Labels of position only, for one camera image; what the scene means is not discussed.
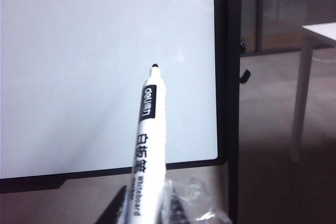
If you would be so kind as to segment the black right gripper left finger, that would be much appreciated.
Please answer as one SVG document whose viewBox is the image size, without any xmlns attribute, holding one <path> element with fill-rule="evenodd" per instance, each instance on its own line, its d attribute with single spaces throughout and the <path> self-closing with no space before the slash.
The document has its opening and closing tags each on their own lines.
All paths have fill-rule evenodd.
<svg viewBox="0 0 336 224">
<path fill-rule="evenodd" d="M 100 215 L 95 224 L 110 224 L 118 223 L 118 220 L 123 212 L 127 197 L 127 186 L 124 185 L 120 188 L 112 201 L 108 204 L 107 208 Z"/>
</svg>

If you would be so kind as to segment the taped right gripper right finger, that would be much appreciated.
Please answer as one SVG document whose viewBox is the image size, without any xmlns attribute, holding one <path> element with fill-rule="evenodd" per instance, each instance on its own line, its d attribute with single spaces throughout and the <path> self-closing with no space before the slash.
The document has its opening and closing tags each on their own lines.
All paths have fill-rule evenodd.
<svg viewBox="0 0 336 224">
<path fill-rule="evenodd" d="M 204 181 L 190 177 L 167 179 L 159 223 L 232 223 L 228 214 L 215 205 Z"/>
</svg>

